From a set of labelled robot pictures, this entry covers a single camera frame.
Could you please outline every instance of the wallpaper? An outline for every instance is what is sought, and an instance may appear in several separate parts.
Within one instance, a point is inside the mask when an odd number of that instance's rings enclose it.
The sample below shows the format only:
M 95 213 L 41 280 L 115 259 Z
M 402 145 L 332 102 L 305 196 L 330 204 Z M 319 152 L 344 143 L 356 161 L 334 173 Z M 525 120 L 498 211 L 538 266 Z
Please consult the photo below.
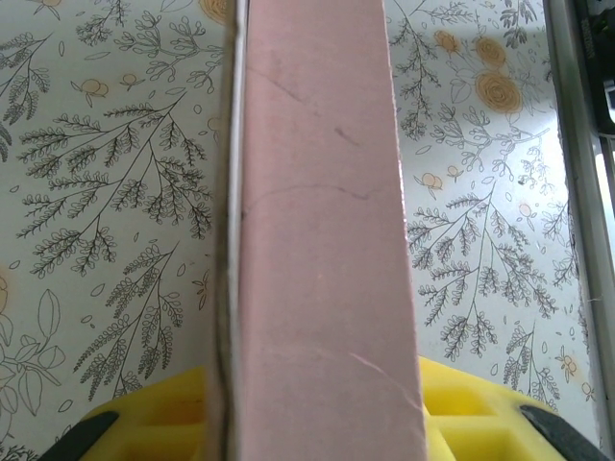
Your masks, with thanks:
M 538 0 L 386 0 L 420 353 L 558 411 L 603 402 Z
M 0 460 L 200 363 L 224 15 L 0 0 Z

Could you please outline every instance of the pink cardboard box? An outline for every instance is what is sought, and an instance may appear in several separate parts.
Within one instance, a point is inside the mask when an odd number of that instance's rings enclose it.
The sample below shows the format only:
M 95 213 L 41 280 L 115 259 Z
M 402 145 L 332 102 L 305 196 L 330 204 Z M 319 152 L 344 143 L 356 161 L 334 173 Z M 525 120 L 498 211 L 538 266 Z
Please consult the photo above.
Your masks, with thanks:
M 424 460 L 381 2 L 252 0 L 242 459 Z

